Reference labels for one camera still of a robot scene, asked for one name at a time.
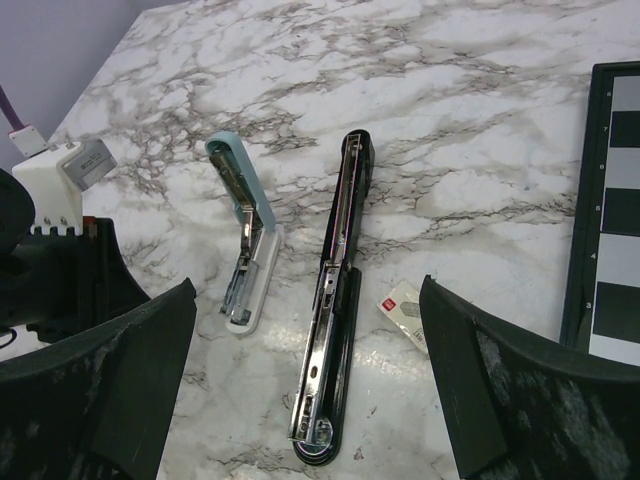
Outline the small cardboard staple box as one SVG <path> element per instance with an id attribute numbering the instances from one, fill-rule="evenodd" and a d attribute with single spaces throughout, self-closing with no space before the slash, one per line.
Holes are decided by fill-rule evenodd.
<path id="1" fill-rule="evenodd" d="M 418 290 L 406 280 L 402 280 L 377 302 L 377 307 L 426 357 L 429 357 L 418 300 Z"/>

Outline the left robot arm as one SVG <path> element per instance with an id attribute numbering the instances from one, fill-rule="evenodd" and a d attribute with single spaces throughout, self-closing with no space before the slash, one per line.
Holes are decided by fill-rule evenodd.
<path id="1" fill-rule="evenodd" d="M 1 333 L 24 326 L 55 343 L 123 315 L 150 297 L 121 256 L 114 223 L 85 216 L 72 228 L 30 231 L 35 206 L 1 172 Z"/>

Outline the light blue stapler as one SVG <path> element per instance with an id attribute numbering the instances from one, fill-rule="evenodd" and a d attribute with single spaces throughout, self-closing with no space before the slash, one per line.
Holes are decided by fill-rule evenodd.
<path id="1" fill-rule="evenodd" d="M 205 142 L 240 225 L 240 250 L 219 309 L 228 330 L 247 336 L 256 329 L 269 289 L 284 229 L 275 215 L 240 137 L 220 131 Z"/>

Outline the black stapler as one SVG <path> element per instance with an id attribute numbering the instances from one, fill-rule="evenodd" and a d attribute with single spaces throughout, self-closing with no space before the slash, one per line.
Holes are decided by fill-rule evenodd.
<path id="1" fill-rule="evenodd" d="M 296 456 L 315 467 L 332 462 L 342 441 L 362 281 L 354 258 L 375 162 L 370 133 L 349 132 L 341 156 L 288 429 Z"/>

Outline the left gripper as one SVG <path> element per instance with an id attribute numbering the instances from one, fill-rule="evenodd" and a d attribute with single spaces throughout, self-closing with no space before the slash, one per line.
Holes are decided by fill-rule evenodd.
<path id="1" fill-rule="evenodd" d="M 150 299 L 127 269 L 109 218 L 86 217 L 80 236 L 36 232 L 29 236 L 29 244 L 52 253 L 62 274 L 54 283 L 62 287 L 57 310 L 46 320 L 29 325 L 42 342 L 63 340 Z"/>

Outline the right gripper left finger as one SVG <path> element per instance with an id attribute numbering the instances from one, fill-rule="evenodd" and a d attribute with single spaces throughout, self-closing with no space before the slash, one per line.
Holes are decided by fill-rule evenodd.
<path id="1" fill-rule="evenodd" d="M 153 479 L 192 334 L 190 280 L 1 364 L 4 479 Z"/>

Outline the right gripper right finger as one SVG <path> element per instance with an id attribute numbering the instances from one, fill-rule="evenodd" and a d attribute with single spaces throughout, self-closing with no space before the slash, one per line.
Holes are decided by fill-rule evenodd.
<path id="1" fill-rule="evenodd" d="M 639 369 L 423 280 L 424 336 L 462 479 L 636 479 Z"/>

